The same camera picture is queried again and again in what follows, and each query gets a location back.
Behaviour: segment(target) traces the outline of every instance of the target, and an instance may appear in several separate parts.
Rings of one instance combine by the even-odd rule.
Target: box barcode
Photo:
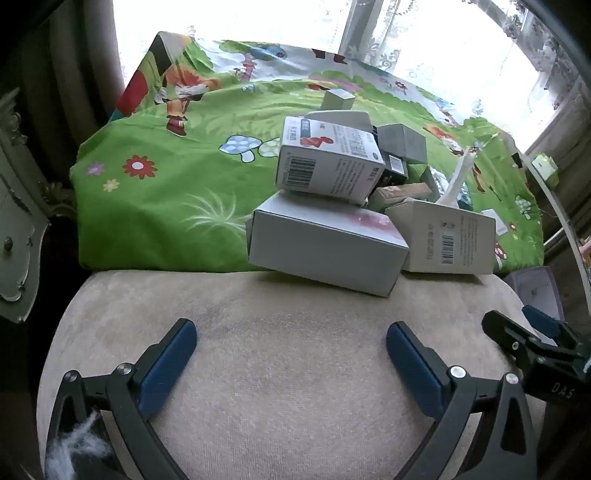
[[[316,160],[309,158],[292,157],[284,183],[287,187],[300,187],[306,189],[310,186]]]
[[[441,234],[441,265],[453,265],[453,235]]]

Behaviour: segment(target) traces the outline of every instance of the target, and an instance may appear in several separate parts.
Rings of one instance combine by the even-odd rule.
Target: white plastic item
[[[439,197],[435,203],[438,205],[445,205],[447,207],[458,208],[457,195],[462,189],[462,184],[468,174],[474,167],[474,159],[476,158],[477,148],[466,148],[464,155],[458,160],[456,171],[453,173],[452,179],[449,181],[446,191]]]

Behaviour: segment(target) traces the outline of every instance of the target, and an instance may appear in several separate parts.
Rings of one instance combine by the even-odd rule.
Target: blue clamp handle
[[[158,413],[197,346],[197,329],[191,320],[179,319],[165,337],[147,348],[135,364],[138,410],[143,418]]]
[[[423,414],[439,421],[449,396],[447,365],[435,350],[425,347],[404,322],[390,325],[386,348]]]
[[[532,305],[526,305],[521,311],[530,325],[538,330],[538,332],[543,333],[546,337],[552,339],[556,339],[560,336],[560,321],[552,318],[550,315],[546,315]]]

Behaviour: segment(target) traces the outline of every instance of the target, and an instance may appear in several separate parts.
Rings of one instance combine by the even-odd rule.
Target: fabric surface
[[[406,274],[390,298],[278,273],[93,275],[70,303],[47,357],[37,403],[41,457],[62,375],[135,362],[179,317],[197,349],[152,420],[190,479],[391,480],[431,425],[385,347],[407,322],[448,365],[501,378],[509,364],[480,327],[497,309],[527,326],[494,275]],[[537,432],[543,403],[530,399]],[[452,478],[478,418],[442,478]]]
[[[353,107],[375,125],[422,132],[442,189],[463,150],[478,148],[462,200],[493,209],[506,226],[496,271],[541,265],[534,197],[487,120],[461,118],[425,90],[320,50],[167,33],[72,168],[80,262],[93,270],[253,270],[244,222],[275,192],[284,117],[319,109],[333,87],[353,92]],[[410,181],[424,169],[411,168]]]

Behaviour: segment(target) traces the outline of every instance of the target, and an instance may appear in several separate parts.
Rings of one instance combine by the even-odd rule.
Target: lace curtain
[[[355,28],[362,21],[367,27]],[[578,77],[560,43],[516,0],[358,0],[339,53],[412,82],[464,115],[484,116],[522,150]]]

